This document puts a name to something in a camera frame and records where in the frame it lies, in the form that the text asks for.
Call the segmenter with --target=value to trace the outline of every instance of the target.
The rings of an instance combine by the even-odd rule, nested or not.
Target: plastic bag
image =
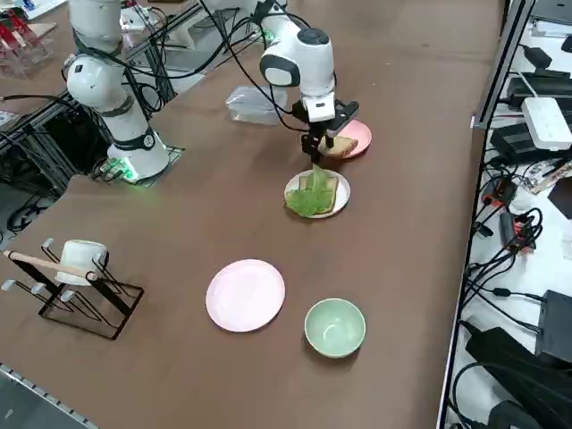
[[[268,87],[262,87],[262,90],[270,96]],[[288,103],[286,91],[273,88],[273,93],[276,104],[282,109],[285,108]],[[264,125],[276,125],[280,121],[271,101],[253,86],[236,87],[226,99],[226,105],[234,121],[262,123]]]

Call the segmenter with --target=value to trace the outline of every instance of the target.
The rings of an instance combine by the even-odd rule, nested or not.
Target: sandwich
[[[286,206],[302,217],[326,215],[333,210],[339,181],[317,165],[309,176],[299,178],[299,188],[286,193]]]
[[[328,147],[326,144],[326,138],[322,137],[322,140],[318,144],[318,150],[321,154],[330,156],[332,158],[343,158],[348,156],[352,150],[356,148],[358,141],[355,139],[350,139],[349,137],[336,136],[333,138],[333,146]]]

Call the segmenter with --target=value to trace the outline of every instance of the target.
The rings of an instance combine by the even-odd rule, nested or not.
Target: white power adapter
[[[554,151],[570,149],[572,132],[554,98],[525,98],[522,113],[536,147]]]

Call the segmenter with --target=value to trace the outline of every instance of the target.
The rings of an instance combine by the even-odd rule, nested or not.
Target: green bowl
[[[328,298],[307,312],[304,332],[318,353],[328,358],[344,358],[364,341],[366,319],[351,302]]]

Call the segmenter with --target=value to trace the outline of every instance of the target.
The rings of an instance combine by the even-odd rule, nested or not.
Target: toast
[[[299,178],[299,188],[305,189],[307,186],[307,177],[300,177]],[[337,177],[331,177],[328,179],[328,183],[326,184],[326,190],[330,190],[333,193],[332,203],[326,207],[324,210],[320,210],[314,215],[325,215],[326,213],[330,213],[333,210],[333,207],[336,205],[336,192],[338,190],[338,185],[340,181],[338,181]]]
[[[358,141],[349,137],[336,136],[333,138],[333,147],[327,147],[325,137],[322,137],[318,150],[321,154],[332,158],[343,158],[348,156],[356,148]]]

